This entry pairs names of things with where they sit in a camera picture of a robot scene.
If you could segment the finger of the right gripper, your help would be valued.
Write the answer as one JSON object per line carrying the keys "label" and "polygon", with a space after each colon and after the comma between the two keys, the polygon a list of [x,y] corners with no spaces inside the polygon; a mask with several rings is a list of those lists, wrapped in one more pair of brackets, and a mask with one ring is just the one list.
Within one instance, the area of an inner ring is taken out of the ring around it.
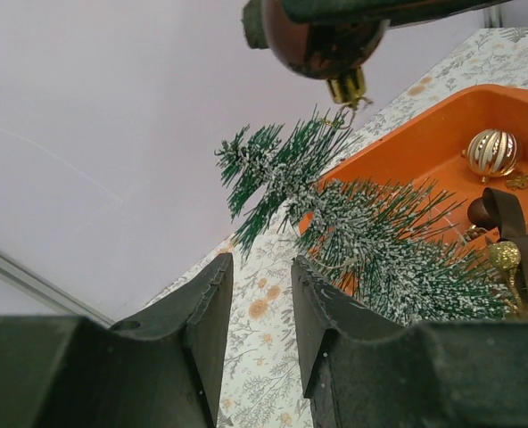
{"label": "finger of the right gripper", "polygon": [[388,20],[392,27],[436,21],[482,10],[503,1],[486,0],[284,0],[296,23],[348,24]]}
{"label": "finger of the right gripper", "polygon": [[262,23],[261,0],[248,0],[242,10],[243,33],[250,49],[268,49]]}

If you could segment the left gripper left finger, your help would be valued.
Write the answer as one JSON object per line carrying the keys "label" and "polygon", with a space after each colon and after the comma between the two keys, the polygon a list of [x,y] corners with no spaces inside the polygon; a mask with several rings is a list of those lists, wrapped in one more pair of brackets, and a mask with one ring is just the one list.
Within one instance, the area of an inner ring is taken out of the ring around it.
{"label": "left gripper left finger", "polygon": [[0,427],[213,427],[234,282],[231,254],[103,327],[0,316]]}

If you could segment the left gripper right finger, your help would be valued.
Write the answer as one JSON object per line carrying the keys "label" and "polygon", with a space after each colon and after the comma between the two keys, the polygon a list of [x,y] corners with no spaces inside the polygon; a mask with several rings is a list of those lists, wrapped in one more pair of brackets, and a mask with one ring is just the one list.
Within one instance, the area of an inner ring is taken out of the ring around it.
{"label": "left gripper right finger", "polygon": [[316,427],[528,427],[528,322],[393,323],[292,265]]}

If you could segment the dark glossy bauble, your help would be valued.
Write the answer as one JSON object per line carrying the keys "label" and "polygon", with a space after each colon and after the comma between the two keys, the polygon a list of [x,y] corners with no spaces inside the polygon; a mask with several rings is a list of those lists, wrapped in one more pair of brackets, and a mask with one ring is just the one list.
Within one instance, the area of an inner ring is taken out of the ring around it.
{"label": "dark glossy bauble", "polygon": [[361,66],[390,22],[295,23],[279,1],[264,1],[260,11],[266,42],[275,57],[299,76],[325,81],[335,103],[355,110],[367,91]]}

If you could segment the small frosted christmas tree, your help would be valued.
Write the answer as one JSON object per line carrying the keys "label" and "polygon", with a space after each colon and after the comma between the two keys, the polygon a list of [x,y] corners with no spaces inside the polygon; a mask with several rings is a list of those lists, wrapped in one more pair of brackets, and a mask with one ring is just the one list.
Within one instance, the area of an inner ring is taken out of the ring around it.
{"label": "small frosted christmas tree", "polygon": [[235,240],[248,255],[276,214],[298,234],[294,245],[331,285],[400,325],[500,320],[502,286],[478,251],[446,242],[456,196],[432,180],[324,178],[349,146],[345,117],[314,114],[288,137],[277,124],[243,128],[215,152],[227,205],[242,224]]}

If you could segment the orange plastic tray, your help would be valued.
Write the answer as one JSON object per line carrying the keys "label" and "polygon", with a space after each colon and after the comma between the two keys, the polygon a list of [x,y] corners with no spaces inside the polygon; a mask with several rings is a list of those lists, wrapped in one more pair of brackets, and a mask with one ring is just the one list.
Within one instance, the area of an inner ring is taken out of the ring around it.
{"label": "orange plastic tray", "polygon": [[[369,179],[379,185],[431,185],[434,194],[446,191],[451,197],[437,210],[444,211],[451,204],[457,208],[440,219],[433,231],[446,243],[457,242],[470,227],[467,207],[484,188],[461,153],[475,135],[488,128],[516,137],[523,148],[517,169],[528,174],[528,90],[478,85],[451,95],[374,141],[325,173],[318,185],[333,179],[343,183]],[[528,230],[528,187],[515,194]]]}

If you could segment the brown ribbon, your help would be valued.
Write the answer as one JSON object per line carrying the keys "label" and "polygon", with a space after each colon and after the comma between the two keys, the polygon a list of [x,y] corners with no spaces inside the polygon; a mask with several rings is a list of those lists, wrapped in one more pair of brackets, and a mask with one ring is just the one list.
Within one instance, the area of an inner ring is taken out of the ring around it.
{"label": "brown ribbon", "polygon": [[496,242],[486,237],[486,251],[491,265],[499,272],[508,289],[505,304],[515,317],[528,319],[528,232],[518,198],[508,192],[486,187],[477,199],[483,206],[478,218],[468,213],[475,226],[496,228]]}

